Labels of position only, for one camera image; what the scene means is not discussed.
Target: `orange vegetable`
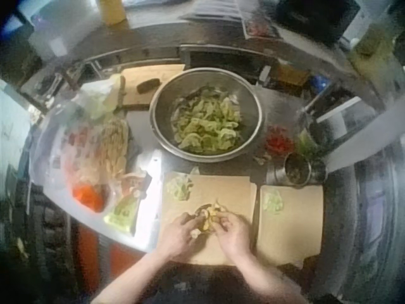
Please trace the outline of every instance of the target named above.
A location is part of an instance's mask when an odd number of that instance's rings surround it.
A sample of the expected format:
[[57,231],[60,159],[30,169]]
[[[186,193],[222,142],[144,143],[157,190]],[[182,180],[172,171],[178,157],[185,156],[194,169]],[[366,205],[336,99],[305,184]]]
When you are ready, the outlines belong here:
[[73,197],[95,212],[104,210],[104,200],[92,185],[77,185],[72,189]]

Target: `plastic bag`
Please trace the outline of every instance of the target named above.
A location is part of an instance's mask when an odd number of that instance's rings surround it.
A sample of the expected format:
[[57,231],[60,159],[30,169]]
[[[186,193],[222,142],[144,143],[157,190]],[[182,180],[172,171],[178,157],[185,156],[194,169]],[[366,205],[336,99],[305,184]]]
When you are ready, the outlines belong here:
[[101,212],[111,197],[115,200],[120,176],[132,166],[137,151],[126,120],[103,103],[108,92],[80,91],[55,106],[35,133],[30,151],[34,184],[67,187],[95,212]]

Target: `chopped red pepper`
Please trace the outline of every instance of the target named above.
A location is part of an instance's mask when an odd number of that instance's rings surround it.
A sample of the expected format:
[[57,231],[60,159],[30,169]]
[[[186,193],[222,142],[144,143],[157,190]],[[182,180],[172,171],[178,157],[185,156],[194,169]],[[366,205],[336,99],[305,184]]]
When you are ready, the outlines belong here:
[[294,143],[287,136],[287,130],[273,126],[269,128],[266,138],[266,150],[270,154],[284,156],[294,151]]

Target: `small metal cup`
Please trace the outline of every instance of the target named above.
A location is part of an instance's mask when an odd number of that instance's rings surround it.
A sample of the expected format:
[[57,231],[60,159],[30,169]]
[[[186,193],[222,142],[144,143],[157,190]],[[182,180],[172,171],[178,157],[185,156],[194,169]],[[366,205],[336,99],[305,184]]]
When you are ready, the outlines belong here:
[[290,153],[283,163],[274,166],[275,181],[279,185],[304,187],[311,178],[311,164],[298,153]]

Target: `cabbage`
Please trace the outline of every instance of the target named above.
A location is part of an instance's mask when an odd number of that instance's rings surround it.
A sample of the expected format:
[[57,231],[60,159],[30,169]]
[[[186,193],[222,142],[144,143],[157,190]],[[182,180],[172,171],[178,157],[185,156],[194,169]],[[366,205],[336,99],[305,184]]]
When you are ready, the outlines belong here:
[[203,87],[175,101],[171,116],[174,141],[180,149],[215,154],[238,144],[240,107],[235,96]]

